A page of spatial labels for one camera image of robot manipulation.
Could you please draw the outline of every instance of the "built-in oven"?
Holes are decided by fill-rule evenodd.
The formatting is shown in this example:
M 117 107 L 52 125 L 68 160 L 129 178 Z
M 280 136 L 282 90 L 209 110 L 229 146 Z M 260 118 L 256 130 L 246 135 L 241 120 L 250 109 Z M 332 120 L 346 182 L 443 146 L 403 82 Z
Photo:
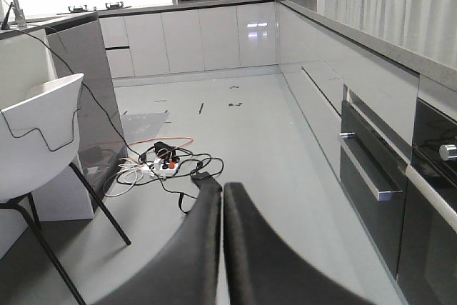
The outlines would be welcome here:
M 398 268 L 410 305 L 457 304 L 456 144 L 457 121 L 419 99 Z
M 407 163 L 360 110 L 347 101 L 343 101 L 341 131 L 341 183 L 395 277 L 403 226 Z

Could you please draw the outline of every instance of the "gray countertop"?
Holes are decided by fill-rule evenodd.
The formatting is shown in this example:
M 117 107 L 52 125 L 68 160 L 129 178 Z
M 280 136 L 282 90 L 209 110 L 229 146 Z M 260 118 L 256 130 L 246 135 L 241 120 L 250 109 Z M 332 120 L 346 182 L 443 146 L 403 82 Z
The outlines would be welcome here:
M 202 0 L 99 11 L 100 17 L 250 4 L 273 0 Z M 314 21 L 457 91 L 457 0 L 278 0 Z M 38 24 L 55 26 L 95 12 Z M 35 26 L 27 29 L 36 30 Z M 0 39 L 14 33 L 0 31 Z
M 36 30 L 45 29 L 46 27 L 53 28 L 57 26 L 68 26 L 71 27 L 73 25 L 77 25 L 80 21 L 90 21 L 97 18 L 96 12 L 84 12 L 82 14 L 63 14 L 63 15 L 49 15 L 40 16 L 40 17 L 27 17 L 26 19 L 29 22 L 27 28 L 21 29 L 20 31 L 24 31 L 26 33 L 31 33 Z M 12 30 L 0 30 L 0 39 L 7 39 L 9 37 L 18 36 L 21 34 L 16 26 L 11 25 Z

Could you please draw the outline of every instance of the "white glossy cabinet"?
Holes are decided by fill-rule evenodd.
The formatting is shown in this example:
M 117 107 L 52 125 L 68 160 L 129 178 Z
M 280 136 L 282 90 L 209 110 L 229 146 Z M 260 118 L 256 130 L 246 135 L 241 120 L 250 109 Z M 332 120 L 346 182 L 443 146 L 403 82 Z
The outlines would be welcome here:
M 100 27 L 105 48 L 130 45 L 123 17 L 100 18 Z
M 241 66 L 276 64 L 275 3 L 238 5 Z
M 170 72 L 161 14 L 126 16 L 135 76 L 151 76 Z
M 287 74 L 286 79 L 335 175 L 339 176 L 341 117 L 303 70 Z
M 332 80 L 340 78 L 411 145 L 418 92 L 418 77 L 414 73 L 283 5 L 279 6 L 279 28 L 279 56 L 283 73 L 297 71 L 297 64 L 306 65 L 309 74 L 334 106 L 340 99 L 341 87 Z M 298 53 L 300 44 L 305 44 L 308 50 Z M 311 64 L 313 56 L 321 63 L 316 61 Z
M 107 50 L 106 57 L 112 78 L 125 78 L 135 75 L 130 49 Z
M 309 45 L 309 35 L 303 17 L 285 6 L 279 6 L 279 42 L 278 57 L 280 64 L 299 64 L 307 61 L 317 61 L 319 57 Z
M 411 72 L 368 53 L 327 61 L 357 97 L 412 145 L 419 79 Z
M 161 14 L 171 73 L 203 71 L 203 47 L 199 11 Z
M 240 67 L 236 7 L 200 9 L 205 70 Z
M 302 71 L 305 71 L 312 78 L 332 107 L 341 115 L 343 81 L 338 74 L 322 61 L 305 62 L 302 67 Z

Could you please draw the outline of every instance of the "black metal chair leg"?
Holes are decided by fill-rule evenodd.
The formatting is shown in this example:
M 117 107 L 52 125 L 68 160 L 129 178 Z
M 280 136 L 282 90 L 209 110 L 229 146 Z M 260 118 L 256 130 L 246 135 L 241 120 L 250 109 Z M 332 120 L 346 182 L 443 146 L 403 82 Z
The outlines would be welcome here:
M 69 275 L 66 273 L 64 267 L 61 265 L 60 261 L 57 259 L 57 256 L 52 251 L 51 247 L 48 245 L 48 242 L 41 234 L 40 229 L 35 224 L 34 220 L 30 217 L 27 210 L 18 204 L 2 204 L 2 205 L 3 206 L 0 206 L 0 208 L 16 210 L 23 216 L 23 218 L 29 225 L 30 229 L 33 231 L 35 237 L 38 239 L 41 247 L 46 252 L 46 255 L 50 258 L 53 265 L 56 267 L 58 273 L 60 274 L 61 278 L 64 280 L 65 284 L 70 289 L 70 292 L 73 294 L 75 300 L 78 302 L 79 305 L 86 305 L 86 302 L 84 301 L 83 297 L 80 295 L 76 286 L 74 286 L 73 281 L 70 279 Z
M 29 194 L 27 194 L 27 199 L 29 200 L 31 213 L 34 216 L 34 220 L 35 220 L 36 226 L 39 229 L 41 229 L 41 222 L 40 222 L 40 218 L 38 217 L 38 212 L 36 212 L 34 196 L 32 196 L 31 193 L 29 193 Z
M 81 180 L 81 182 L 83 183 L 83 185 L 86 187 L 87 191 L 89 192 L 89 194 L 94 198 L 94 200 L 96 201 L 96 203 L 100 206 L 100 209 L 105 213 L 105 215 L 108 217 L 109 221 L 111 222 L 111 224 L 113 224 L 114 228 L 116 228 L 117 232 L 119 233 L 119 235 L 121 235 L 122 239 L 126 242 L 126 244 L 129 246 L 131 245 L 131 241 L 130 239 L 127 237 L 126 233 L 124 232 L 124 230 L 122 230 L 121 226 L 119 225 L 119 223 L 114 219 L 113 215 L 111 214 L 111 212 L 106 208 L 105 204 L 103 203 L 103 201 L 99 198 L 99 196 L 97 195 L 97 193 L 95 193 L 94 189 L 92 188 L 92 186 L 90 185 L 90 183 L 86 180 L 86 178 L 84 178 L 84 175 L 81 173 L 81 171 L 78 169 L 78 167 L 73 163 L 71 162 L 69 164 L 69 166 L 71 167 L 71 169 L 73 169 L 74 173 L 78 176 L 79 180 Z

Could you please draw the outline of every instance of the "power strip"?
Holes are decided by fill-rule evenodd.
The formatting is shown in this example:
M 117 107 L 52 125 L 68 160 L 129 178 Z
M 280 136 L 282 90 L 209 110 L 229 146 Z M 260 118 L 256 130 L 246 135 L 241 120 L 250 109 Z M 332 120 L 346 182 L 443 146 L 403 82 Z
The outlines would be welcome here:
M 166 163 L 163 159 L 155 159 L 154 160 L 154 167 L 151 171 L 151 176 L 162 176 L 166 179 L 167 176 L 173 176 L 178 171 L 179 162 L 174 162 L 174 167 L 170 168 L 170 163 Z

